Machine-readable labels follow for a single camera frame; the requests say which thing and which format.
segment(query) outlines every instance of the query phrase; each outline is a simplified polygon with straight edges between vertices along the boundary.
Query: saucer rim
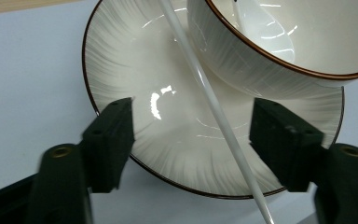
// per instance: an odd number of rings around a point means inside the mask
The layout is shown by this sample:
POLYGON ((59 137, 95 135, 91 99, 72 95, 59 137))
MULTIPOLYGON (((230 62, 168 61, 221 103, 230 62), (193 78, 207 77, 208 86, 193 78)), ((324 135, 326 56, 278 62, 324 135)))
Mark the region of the saucer rim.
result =
MULTIPOLYGON (((94 97, 92 95, 91 89, 90 89, 90 84, 89 84, 89 79, 88 79, 88 74, 87 74, 87 69, 86 69, 86 45, 87 45, 87 37, 88 37, 88 33, 89 33, 89 28, 90 28, 90 24, 92 22, 92 19, 94 18, 95 13, 97 12, 100 4, 103 2, 103 0, 99 0, 98 3, 95 5, 94 9, 92 10, 91 14, 89 15, 89 20, 87 22, 86 28, 85 28, 85 32, 83 34, 83 40, 82 40, 82 50, 81 50, 81 62, 82 62, 82 72, 83 72, 83 78, 84 78, 84 82, 85 82, 85 86, 86 86, 86 90, 89 96, 89 100, 91 102, 91 105, 94 109, 94 112, 96 113, 97 116, 100 115, 101 111, 98 109, 98 106, 95 103, 94 97)), ((341 125, 342 125, 342 121, 343 121, 343 117, 344 117, 344 108, 345 108, 345 91, 344 91, 344 87, 341 87, 341 112, 339 115, 339 123, 337 126, 337 131, 336 134, 333 138, 332 144, 335 144, 339 135, 339 132, 341 130, 341 125)), ((227 200, 246 200, 246 199, 253 199, 253 195, 224 195, 224 194, 215 194, 215 193, 209 193, 209 192, 205 192, 205 191, 201 191, 201 190, 197 190, 197 189, 192 189, 190 187, 184 186, 180 183, 177 183, 173 180, 170 180, 169 178, 157 173, 155 170, 153 170, 152 168, 148 167, 146 164, 144 164, 143 162, 141 162, 138 158, 136 158, 132 153, 130 154, 130 157, 133 161, 135 161, 138 165, 140 165, 142 168, 144 168, 149 174, 159 178, 160 180, 174 186, 177 187, 179 189, 183 189, 187 192, 190 193, 194 193, 194 194, 198 194, 200 196, 205 196, 205 197, 210 197, 210 198, 217 198, 217 199, 227 199, 227 200)), ((270 196, 270 195, 274 195, 276 193, 285 191, 286 188, 285 187, 281 187, 279 189, 275 189, 275 190, 271 190, 268 192, 264 192, 264 196, 270 196)))

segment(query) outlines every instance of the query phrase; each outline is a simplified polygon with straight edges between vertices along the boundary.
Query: ridged pattern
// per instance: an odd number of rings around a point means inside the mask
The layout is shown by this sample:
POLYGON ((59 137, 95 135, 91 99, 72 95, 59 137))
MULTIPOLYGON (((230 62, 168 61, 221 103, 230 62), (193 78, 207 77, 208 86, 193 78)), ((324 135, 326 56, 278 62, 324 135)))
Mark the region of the ridged pattern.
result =
MULTIPOLYGON (((187 29, 186 1, 172 2, 187 29)), ((250 195, 162 15, 157 0, 104 0, 99 5, 85 40, 92 99, 102 111, 112 101, 132 97, 132 155, 149 169, 199 192, 250 195)), ((229 87, 206 66, 205 71, 262 190, 280 189, 248 144, 254 98, 229 87)), ((319 88, 313 98, 280 103, 325 132, 324 144, 331 144, 340 122, 341 90, 319 88)))
POLYGON ((200 56, 228 85, 269 99, 308 97, 320 87, 322 80, 281 66, 244 44, 205 1, 187 3, 189 30, 200 56))

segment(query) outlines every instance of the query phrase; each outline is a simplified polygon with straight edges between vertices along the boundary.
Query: clamp jaw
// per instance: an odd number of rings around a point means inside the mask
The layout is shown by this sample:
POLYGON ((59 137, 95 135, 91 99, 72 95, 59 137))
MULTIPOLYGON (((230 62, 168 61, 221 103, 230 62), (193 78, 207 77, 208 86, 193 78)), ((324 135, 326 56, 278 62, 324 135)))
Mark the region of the clamp jaw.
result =
POLYGON ((318 187, 320 224, 358 223, 358 147, 321 146, 324 134, 275 102, 255 99, 251 146, 290 192, 318 187))

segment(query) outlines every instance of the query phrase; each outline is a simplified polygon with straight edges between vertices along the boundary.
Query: white surface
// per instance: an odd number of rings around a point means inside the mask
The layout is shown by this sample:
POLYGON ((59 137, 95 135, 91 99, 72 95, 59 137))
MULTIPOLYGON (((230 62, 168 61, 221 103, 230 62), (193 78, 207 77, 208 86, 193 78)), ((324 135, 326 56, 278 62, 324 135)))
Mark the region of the white surface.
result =
MULTIPOLYGON (((0 14, 0 188, 36 172, 49 147, 77 143, 95 118, 81 43, 96 1, 0 14)), ((358 81, 346 88, 338 142, 358 146, 358 81)), ((276 223, 313 212, 312 193, 268 197, 276 223)), ((129 161, 120 190, 92 195, 96 223, 262 223, 251 201, 194 195, 129 161)))

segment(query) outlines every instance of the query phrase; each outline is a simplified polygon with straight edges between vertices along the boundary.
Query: bowl rim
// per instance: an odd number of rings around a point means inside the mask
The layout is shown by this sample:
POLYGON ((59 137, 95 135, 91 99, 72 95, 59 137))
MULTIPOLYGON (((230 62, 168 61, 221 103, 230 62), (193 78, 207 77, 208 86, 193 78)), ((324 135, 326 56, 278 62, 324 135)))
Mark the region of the bowl rim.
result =
POLYGON ((256 52, 264 56, 270 61, 273 61, 277 63, 278 65, 281 65, 287 69, 290 69, 294 72, 297 72, 299 74, 308 76, 308 77, 316 77, 320 79, 327 79, 327 80, 334 80, 334 81, 349 81, 349 80, 355 80, 358 78, 358 72, 356 73, 350 73, 350 74, 342 74, 342 75, 335 75, 335 74, 329 74, 329 73, 323 73, 323 72, 317 72, 312 71, 307 68, 303 68, 297 65, 294 65, 292 63, 289 63, 287 61, 284 61, 266 50, 260 48, 257 44, 255 44, 253 41, 248 39, 245 35, 243 35, 239 30, 237 30, 227 19, 226 17, 219 11, 217 6, 214 4, 213 0, 205 0, 207 6, 210 8, 212 13, 216 16, 218 20, 220 20, 227 28, 228 30, 234 34, 242 43, 247 45, 248 47, 254 49, 256 52))
MULTIPOLYGON (((83 34, 83 40, 82 40, 82 46, 81 46, 81 63, 82 63, 83 79, 84 79, 84 83, 86 86, 87 94, 89 96, 90 103, 91 103, 92 108, 94 109, 94 112, 97 116, 100 116, 102 111, 100 111, 100 109, 98 108, 98 106, 95 102, 94 96, 92 95, 91 88, 90 88, 90 83, 89 83, 89 78, 88 78, 88 73, 87 73, 87 66, 86 66, 86 46, 87 46, 88 33, 89 33, 92 19, 94 18, 95 14, 102 2, 103 2, 103 0, 99 0, 98 3, 95 5, 94 9, 91 11, 91 14, 89 15, 89 20, 85 27, 85 31, 83 34)), ((336 134, 333 138, 332 144, 336 143, 338 135, 341 131, 342 122, 344 120, 344 111, 345 111, 345 89, 344 89, 344 87, 341 87, 341 113, 339 115, 339 123, 337 126, 336 134)), ((132 155, 132 153, 130 154, 130 157, 133 161, 135 161, 139 166, 141 166, 149 174, 157 177, 158 179, 164 181, 165 183, 170 184, 173 187, 185 190, 190 193, 194 193, 194 194, 204 196, 204 197, 223 199, 223 200, 248 200, 248 199, 254 198, 253 195, 251 195, 251 194, 248 194, 248 195, 225 195, 225 194, 209 193, 209 192, 205 192, 205 191, 201 191, 201 190, 197 190, 197 189, 192 189, 190 187, 182 185, 178 182, 175 182, 175 181, 169 179, 168 177, 165 177, 165 176, 159 174, 158 172, 156 172, 155 170, 153 170, 152 168, 150 168, 149 166, 144 164, 142 161, 140 161, 137 157, 132 155)), ((286 190, 285 187, 280 187, 278 189, 264 192, 263 195, 267 197, 267 196, 271 196, 271 195, 283 192, 285 190, 286 190)))

